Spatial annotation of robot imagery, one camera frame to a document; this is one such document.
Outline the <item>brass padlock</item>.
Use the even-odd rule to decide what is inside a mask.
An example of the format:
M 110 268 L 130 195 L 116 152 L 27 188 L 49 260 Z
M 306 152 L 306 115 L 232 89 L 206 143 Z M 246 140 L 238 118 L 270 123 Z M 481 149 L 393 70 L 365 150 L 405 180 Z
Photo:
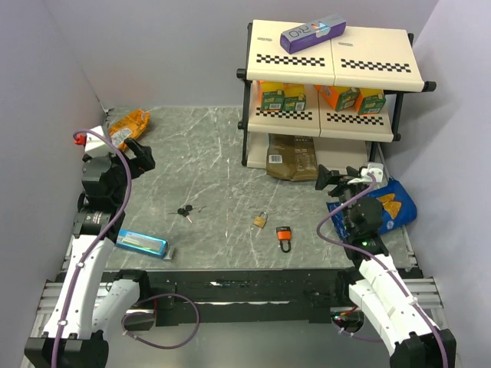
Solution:
M 252 224 L 258 228 L 264 228 L 268 221 L 268 214 L 260 212 L 253 220 Z

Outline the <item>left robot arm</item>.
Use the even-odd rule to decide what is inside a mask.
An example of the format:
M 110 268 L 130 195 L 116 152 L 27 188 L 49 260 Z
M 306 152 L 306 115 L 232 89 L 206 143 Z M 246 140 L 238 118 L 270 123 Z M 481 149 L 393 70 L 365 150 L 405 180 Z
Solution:
M 71 237 L 71 257 L 58 301 L 40 337 L 30 337 L 25 357 L 35 367 L 104 367 L 109 340 L 131 307 L 150 303 L 144 271 L 119 271 L 113 288 L 96 301 L 107 259 L 124 220 L 132 179 L 154 169 L 149 146 L 128 138 L 133 158 L 105 146 L 83 157 L 83 192 Z

